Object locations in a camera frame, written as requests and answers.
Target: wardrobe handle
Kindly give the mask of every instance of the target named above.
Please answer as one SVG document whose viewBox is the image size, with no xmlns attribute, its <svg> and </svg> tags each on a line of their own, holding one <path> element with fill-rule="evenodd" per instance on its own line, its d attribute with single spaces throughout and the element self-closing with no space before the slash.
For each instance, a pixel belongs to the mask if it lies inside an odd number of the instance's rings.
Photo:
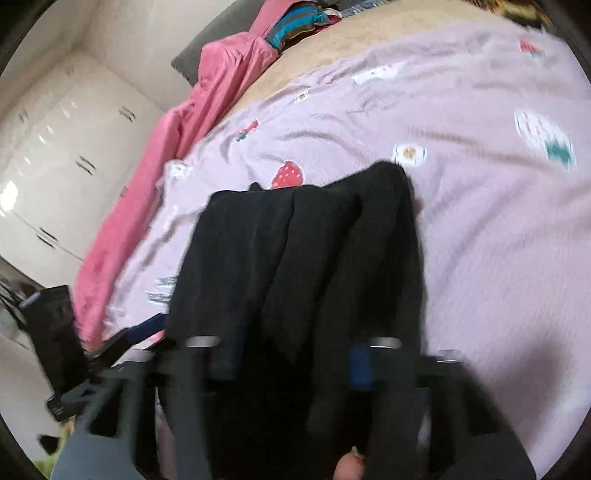
<svg viewBox="0 0 591 480">
<path fill-rule="evenodd" d="M 47 235 L 49 238 L 54 239 L 57 242 L 57 238 L 54 237 L 51 233 L 49 233 L 47 230 L 44 230 L 43 228 L 39 227 L 39 231 L 41 233 L 44 233 L 45 235 Z"/>
<path fill-rule="evenodd" d="M 90 163 L 87 159 L 85 159 L 82 155 L 78 155 L 78 158 L 81 159 L 84 163 L 87 163 L 88 165 L 90 165 L 94 170 L 96 170 L 96 167 L 94 166 L 94 164 Z"/>
<path fill-rule="evenodd" d="M 119 114 L 120 115 L 123 115 L 130 122 L 133 122 L 133 120 L 131 119 L 131 117 L 126 112 L 124 112 L 123 110 L 119 109 Z"/>
<path fill-rule="evenodd" d="M 37 235 L 37 238 L 38 238 L 39 240 L 41 240 L 41 241 L 42 241 L 44 244 L 46 244 L 46 245 L 49 245 L 50 247 L 52 247 L 53 249 L 55 249 L 55 248 L 56 248 L 56 246 L 55 246 L 55 245 L 52 245 L 52 244 L 51 244 L 51 243 L 49 243 L 47 240 L 45 240 L 43 237 L 40 237 L 39 235 Z"/>
<path fill-rule="evenodd" d="M 94 174 L 79 161 L 76 162 L 76 165 L 78 165 L 82 170 L 87 172 L 87 174 L 90 175 L 91 177 L 94 176 Z"/>
<path fill-rule="evenodd" d="M 132 117 L 134 117 L 135 120 L 135 113 L 133 113 L 131 110 L 129 110 L 129 108 L 127 108 L 126 106 L 122 106 L 121 107 L 125 112 L 129 113 Z"/>
</svg>

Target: green patch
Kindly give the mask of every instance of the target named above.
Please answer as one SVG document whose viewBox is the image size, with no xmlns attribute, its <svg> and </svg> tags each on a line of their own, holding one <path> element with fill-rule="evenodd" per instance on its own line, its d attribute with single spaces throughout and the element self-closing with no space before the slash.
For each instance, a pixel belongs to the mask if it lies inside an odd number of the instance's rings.
<svg viewBox="0 0 591 480">
<path fill-rule="evenodd" d="M 570 148 L 558 142 L 546 142 L 546 155 L 549 160 L 560 162 L 564 168 L 569 168 L 574 163 L 574 157 Z"/>
</svg>

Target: lavender blanket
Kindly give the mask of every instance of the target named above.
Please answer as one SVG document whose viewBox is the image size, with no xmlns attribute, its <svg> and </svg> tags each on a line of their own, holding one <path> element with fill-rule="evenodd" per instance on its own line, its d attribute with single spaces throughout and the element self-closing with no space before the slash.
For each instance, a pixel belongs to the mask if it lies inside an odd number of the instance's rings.
<svg viewBox="0 0 591 480">
<path fill-rule="evenodd" d="M 457 350 L 538 476 L 591 405 L 591 87 L 561 41 L 459 24 L 315 70 L 168 164 L 110 331 L 165 311 L 217 190 L 324 185 L 377 159 L 413 180 L 425 341 Z"/>
</svg>

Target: strawberry print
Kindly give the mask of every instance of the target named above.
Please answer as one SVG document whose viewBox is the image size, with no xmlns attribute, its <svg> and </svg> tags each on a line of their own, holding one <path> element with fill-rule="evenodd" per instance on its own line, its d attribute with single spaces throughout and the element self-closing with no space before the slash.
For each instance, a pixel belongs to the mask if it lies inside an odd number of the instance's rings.
<svg viewBox="0 0 591 480">
<path fill-rule="evenodd" d="M 300 187 L 304 183 L 304 174 L 291 160 L 286 160 L 283 166 L 277 170 L 277 175 L 271 182 L 271 190 L 287 187 Z"/>
<path fill-rule="evenodd" d="M 529 53 L 532 57 L 539 57 L 544 53 L 538 47 L 532 45 L 527 40 L 521 40 L 519 42 L 519 48 L 521 49 L 521 51 Z"/>
<path fill-rule="evenodd" d="M 244 140 L 246 138 L 246 136 L 252 132 L 253 130 L 256 130 L 259 126 L 259 122 L 257 119 L 254 119 L 253 122 L 248 125 L 248 127 L 243 128 L 242 130 L 240 130 L 238 132 L 238 138 L 236 139 L 237 142 L 241 142 L 242 140 Z"/>
</svg>

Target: finger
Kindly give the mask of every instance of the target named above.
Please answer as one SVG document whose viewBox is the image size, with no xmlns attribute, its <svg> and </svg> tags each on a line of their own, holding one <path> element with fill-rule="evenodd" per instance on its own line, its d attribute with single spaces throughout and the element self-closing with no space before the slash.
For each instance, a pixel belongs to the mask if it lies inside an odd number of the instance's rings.
<svg viewBox="0 0 591 480">
<path fill-rule="evenodd" d="M 361 480 L 364 470 L 363 456 L 357 453 L 354 448 L 353 452 L 349 452 L 340 458 L 339 463 L 336 465 L 333 480 Z"/>
</svg>

